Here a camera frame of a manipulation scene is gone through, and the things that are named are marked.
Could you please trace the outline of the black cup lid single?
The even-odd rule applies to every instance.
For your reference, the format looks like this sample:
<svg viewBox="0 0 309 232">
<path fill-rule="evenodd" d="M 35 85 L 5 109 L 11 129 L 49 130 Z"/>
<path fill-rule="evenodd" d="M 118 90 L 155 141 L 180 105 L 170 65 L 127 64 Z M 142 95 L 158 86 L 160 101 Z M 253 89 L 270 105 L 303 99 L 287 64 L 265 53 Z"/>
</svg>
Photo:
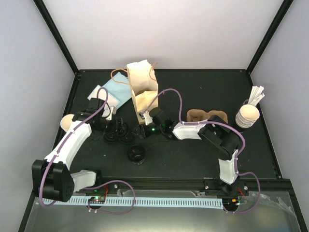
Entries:
<svg viewBox="0 0 309 232">
<path fill-rule="evenodd" d="M 134 141 L 134 135 L 132 132 L 128 132 L 126 136 L 120 138 L 120 142 L 124 144 L 130 144 Z"/>
</svg>

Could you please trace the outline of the beige paper bag with handles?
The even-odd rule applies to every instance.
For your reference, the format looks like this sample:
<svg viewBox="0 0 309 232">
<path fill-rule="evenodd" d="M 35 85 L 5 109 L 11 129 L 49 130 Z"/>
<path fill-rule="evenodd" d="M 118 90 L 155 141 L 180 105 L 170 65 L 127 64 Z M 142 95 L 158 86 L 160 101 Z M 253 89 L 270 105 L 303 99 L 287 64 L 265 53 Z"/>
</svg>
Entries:
<svg viewBox="0 0 309 232">
<path fill-rule="evenodd" d="M 140 113 L 158 107 L 158 82 L 155 76 L 154 64 L 150 64 L 148 60 L 132 62 L 126 65 L 126 70 L 121 71 L 127 73 L 128 83 L 117 81 L 113 76 L 115 69 L 111 72 L 111 79 L 116 82 L 128 86 L 131 91 L 131 98 L 136 112 L 139 124 L 145 123 Z"/>
</svg>

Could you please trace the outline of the brown cardboard cup carrier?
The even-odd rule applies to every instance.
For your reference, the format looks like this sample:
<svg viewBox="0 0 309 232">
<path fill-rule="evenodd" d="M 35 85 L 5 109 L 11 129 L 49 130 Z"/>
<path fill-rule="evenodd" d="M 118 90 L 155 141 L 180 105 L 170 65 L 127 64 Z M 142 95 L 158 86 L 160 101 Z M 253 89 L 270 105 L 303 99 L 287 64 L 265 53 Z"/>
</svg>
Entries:
<svg viewBox="0 0 309 232">
<path fill-rule="evenodd" d="M 211 116 L 218 116 L 225 123 L 228 123 L 227 114 L 224 111 L 218 110 L 211 110 L 209 112 L 205 112 L 204 110 L 200 109 L 191 109 L 186 114 L 186 120 L 187 122 L 197 122 L 202 120 L 208 120 Z"/>
</svg>

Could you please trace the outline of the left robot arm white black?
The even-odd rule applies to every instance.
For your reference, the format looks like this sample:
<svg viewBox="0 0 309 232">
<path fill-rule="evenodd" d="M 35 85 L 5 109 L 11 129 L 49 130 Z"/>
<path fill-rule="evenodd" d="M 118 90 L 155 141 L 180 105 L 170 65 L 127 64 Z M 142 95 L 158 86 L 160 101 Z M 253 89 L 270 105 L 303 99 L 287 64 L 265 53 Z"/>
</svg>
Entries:
<svg viewBox="0 0 309 232">
<path fill-rule="evenodd" d="M 82 144 L 92 132 L 102 132 L 107 142 L 125 140 L 130 133 L 122 118 L 113 116 L 107 102 L 91 98 L 88 107 L 73 116 L 69 130 L 54 150 L 43 160 L 35 160 L 32 170 L 33 192 L 40 200 L 67 202 L 73 193 L 88 188 L 93 193 L 103 189 L 104 182 L 96 171 L 70 173 L 70 166 Z"/>
</svg>

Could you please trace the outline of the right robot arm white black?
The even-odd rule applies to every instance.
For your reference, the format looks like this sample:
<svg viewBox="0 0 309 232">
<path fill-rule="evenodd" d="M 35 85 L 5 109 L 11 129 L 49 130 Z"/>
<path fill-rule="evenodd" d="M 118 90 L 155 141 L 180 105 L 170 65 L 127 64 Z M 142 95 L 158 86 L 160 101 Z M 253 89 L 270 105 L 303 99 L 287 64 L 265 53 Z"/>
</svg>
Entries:
<svg viewBox="0 0 309 232">
<path fill-rule="evenodd" d="M 219 168 L 218 187 L 223 194 L 230 195 L 237 189 L 237 160 L 245 147 L 244 137 L 216 113 L 208 113 L 200 121 L 194 121 L 192 113 L 188 111 L 187 121 L 173 121 L 156 107 L 140 113 L 143 122 L 133 132 L 141 138 L 162 135 L 168 141 L 178 141 L 188 155 L 188 171 L 202 178 L 210 177 L 206 168 L 211 172 Z"/>
</svg>

